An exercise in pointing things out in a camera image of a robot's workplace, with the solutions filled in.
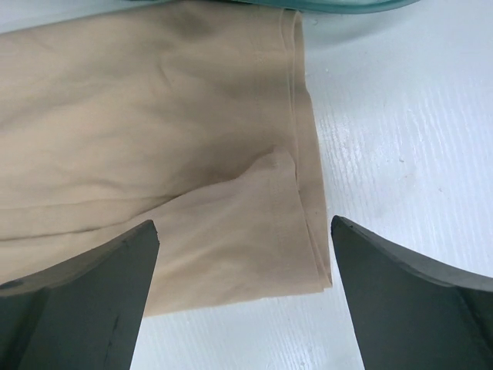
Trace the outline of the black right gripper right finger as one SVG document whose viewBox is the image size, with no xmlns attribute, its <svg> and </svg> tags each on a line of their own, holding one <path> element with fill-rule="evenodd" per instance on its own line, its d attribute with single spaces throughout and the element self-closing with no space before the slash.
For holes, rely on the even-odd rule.
<svg viewBox="0 0 493 370">
<path fill-rule="evenodd" d="M 345 217 L 330 233 L 366 369 L 490 369 L 492 279 Z"/>
</svg>

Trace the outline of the beige t shirt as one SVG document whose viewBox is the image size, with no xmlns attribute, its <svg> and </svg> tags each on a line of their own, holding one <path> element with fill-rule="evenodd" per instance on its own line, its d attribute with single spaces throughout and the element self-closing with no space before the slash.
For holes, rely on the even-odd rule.
<svg viewBox="0 0 493 370">
<path fill-rule="evenodd" d="M 148 315 L 332 285 L 299 12 L 184 1 L 2 34 L 2 281 L 144 220 Z"/>
</svg>

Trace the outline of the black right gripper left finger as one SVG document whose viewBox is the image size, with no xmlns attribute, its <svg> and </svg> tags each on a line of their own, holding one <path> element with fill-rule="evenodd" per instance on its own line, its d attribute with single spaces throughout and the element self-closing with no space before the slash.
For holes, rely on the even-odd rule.
<svg viewBox="0 0 493 370">
<path fill-rule="evenodd" d="M 115 239 L 1 286 L 3 369 L 128 369 L 158 234 L 147 220 Z"/>
</svg>

